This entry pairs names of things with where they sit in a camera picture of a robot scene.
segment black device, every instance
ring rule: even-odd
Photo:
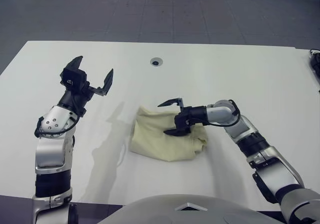
[[[313,68],[316,76],[320,79],[320,50],[311,49],[310,50],[310,65]]]
[[[70,109],[80,117],[85,114],[84,106],[94,94],[104,96],[108,93],[114,76],[114,71],[111,69],[104,80],[102,88],[90,86],[90,82],[87,81],[87,74],[79,69],[82,59],[82,56],[74,58],[61,72],[60,83],[65,86],[66,90],[58,103],[58,106]]]

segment yellow cloth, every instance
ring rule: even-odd
[[[186,136],[164,134],[164,130],[175,128],[176,115],[176,112],[158,113],[140,107],[129,145],[130,151],[165,161],[194,159],[207,144],[206,130],[197,124],[191,127],[191,133]]]

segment white table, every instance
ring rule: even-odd
[[[114,68],[106,97],[94,96],[77,125],[73,200],[128,204],[158,194],[221,197],[256,210],[264,200],[244,155],[223,128],[206,127],[209,145],[192,161],[163,162],[128,152],[139,105],[158,109],[183,97],[186,105],[234,99],[271,145],[320,191],[320,100],[307,51],[287,47],[31,41],[0,76],[0,194],[34,194],[38,118],[65,88],[59,74],[74,57],[92,86]],[[150,65],[162,58],[161,67]]]

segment black cable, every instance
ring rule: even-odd
[[[320,50],[319,50],[319,49],[310,49],[310,50],[309,50],[310,55],[313,55],[313,51],[318,51],[318,52],[320,53]]]
[[[233,100],[229,100],[232,104],[233,104],[233,106],[235,107],[235,112],[234,113],[236,113],[237,114],[237,119],[236,119],[236,121],[234,122],[234,123],[232,123],[232,124],[228,124],[228,125],[218,125],[218,124],[212,124],[212,123],[210,123],[210,122],[208,122],[208,121],[204,121],[204,120],[201,120],[201,119],[197,119],[197,118],[192,118],[191,120],[197,120],[197,121],[200,121],[200,123],[204,123],[204,124],[206,124],[206,125],[211,125],[211,126],[217,126],[217,127],[231,127],[231,126],[234,126],[234,125],[236,125],[239,121],[240,121],[240,117],[241,117],[241,113],[240,113],[240,109],[238,108],[238,106],[236,105],[236,103],[233,101]]]
[[[80,115],[78,114],[79,113],[79,110],[78,110],[78,107],[77,107],[77,105],[76,105],[76,101],[75,101],[75,99],[74,99],[75,97],[72,95],[72,103],[73,103],[73,106],[75,107],[75,111],[76,111],[76,120],[75,120],[75,122],[72,124],[72,126],[70,126],[68,129],[66,129],[66,130],[62,130],[62,131],[58,131],[58,132],[41,132],[41,131],[39,131],[39,123],[38,123],[38,125],[37,125],[37,128],[36,128],[36,130],[35,130],[35,136],[36,137],[39,137],[39,135],[60,135],[60,134],[63,134],[63,133],[66,133],[67,131],[69,131],[69,130],[71,130],[72,128],[74,128],[75,127],[75,125],[79,122],[79,120],[80,120]]]
[[[75,146],[75,145],[74,145],[75,143],[76,143],[76,139],[75,139],[75,136],[73,135],[73,136],[72,136],[72,147]]]

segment black robot arm segment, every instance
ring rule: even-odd
[[[190,133],[190,127],[197,123],[219,127],[233,126],[240,120],[240,111],[233,100],[221,100],[208,106],[185,107],[182,98],[170,99],[158,107],[176,103],[180,113],[175,116],[175,129],[165,130],[164,133],[173,136],[184,136]]]
[[[180,105],[175,116],[176,129],[166,130],[168,135],[186,135],[195,123],[223,126],[233,142],[246,156],[257,187],[271,203],[279,203],[288,223],[320,221],[320,195],[306,189],[298,172],[259,133],[255,126],[240,114],[233,101],[221,100],[213,105],[184,107],[182,99],[172,99],[160,106]]]
[[[72,199],[71,167],[76,124],[85,114],[85,105],[94,94],[106,95],[113,81],[113,69],[104,86],[94,88],[87,75],[79,69],[82,56],[76,57],[63,69],[61,84],[66,88],[57,105],[39,118],[35,136],[39,138],[35,153],[35,195],[33,224],[77,224],[76,207]]]

